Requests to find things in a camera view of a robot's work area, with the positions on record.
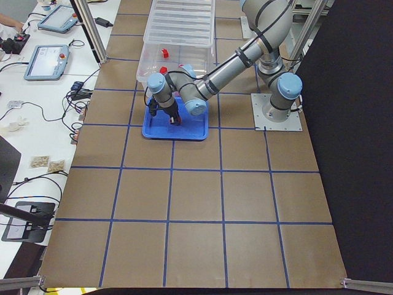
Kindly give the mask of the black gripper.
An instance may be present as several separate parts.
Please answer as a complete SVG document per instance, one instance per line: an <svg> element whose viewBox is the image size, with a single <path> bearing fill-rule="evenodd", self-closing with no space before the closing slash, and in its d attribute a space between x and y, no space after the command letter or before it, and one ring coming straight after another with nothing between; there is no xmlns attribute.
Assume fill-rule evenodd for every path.
<svg viewBox="0 0 393 295"><path fill-rule="evenodd" d="M173 124L173 117L178 117L177 118L177 125L181 125L182 119L179 115L179 108L177 103L173 103L170 107L164 108L162 107L164 112L169 115L169 123Z"/></svg>

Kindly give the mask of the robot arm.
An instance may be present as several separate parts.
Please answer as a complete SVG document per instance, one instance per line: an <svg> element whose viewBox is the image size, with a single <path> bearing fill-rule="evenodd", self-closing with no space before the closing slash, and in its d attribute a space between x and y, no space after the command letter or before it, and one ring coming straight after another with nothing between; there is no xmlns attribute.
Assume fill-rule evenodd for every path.
<svg viewBox="0 0 393 295"><path fill-rule="evenodd" d="M200 115L207 101L246 69L257 65L258 75L271 90L263 115L273 122L284 122L290 116L294 101L302 91L302 80L286 71L279 46L292 26L292 3L286 0L241 1L254 38L238 47L234 54L210 73L196 77L190 65L180 65L175 71L153 73L147 80L152 97L147 107L152 116L163 111L173 125L181 123L178 93L189 114Z"/></svg>

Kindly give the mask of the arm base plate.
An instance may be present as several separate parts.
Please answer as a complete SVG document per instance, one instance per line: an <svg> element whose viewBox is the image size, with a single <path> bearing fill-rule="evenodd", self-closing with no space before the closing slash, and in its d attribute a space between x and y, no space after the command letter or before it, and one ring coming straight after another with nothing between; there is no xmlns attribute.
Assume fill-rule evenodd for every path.
<svg viewBox="0 0 393 295"><path fill-rule="evenodd" d="M250 39L252 37L255 37L255 33L249 27L247 17L246 16L240 17L240 22L241 22L241 31L242 31L243 39Z"/></svg>
<svg viewBox="0 0 393 295"><path fill-rule="evenodd" d="M278 110L271 105L270 93L252 93L252 110L254 115L254 125L257 131L277 131L277 132L302 132L302 124L296 103L288 110Z"/></svg>

